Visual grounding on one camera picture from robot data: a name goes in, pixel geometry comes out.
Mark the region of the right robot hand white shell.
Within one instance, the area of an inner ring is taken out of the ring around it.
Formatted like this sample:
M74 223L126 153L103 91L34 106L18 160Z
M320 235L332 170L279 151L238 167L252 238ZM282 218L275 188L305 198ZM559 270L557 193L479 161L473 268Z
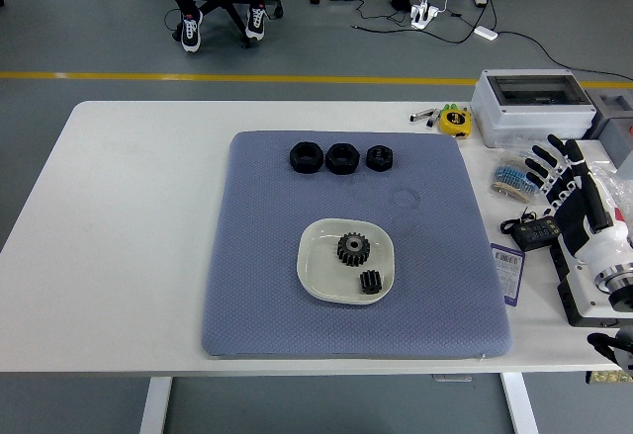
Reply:
M527 158L526 178L543 193L560 228L560 245L588 265L598 283L632 272L632 246L625 219L604 184L589 170L574 139L550 134L553 155L540 145Z

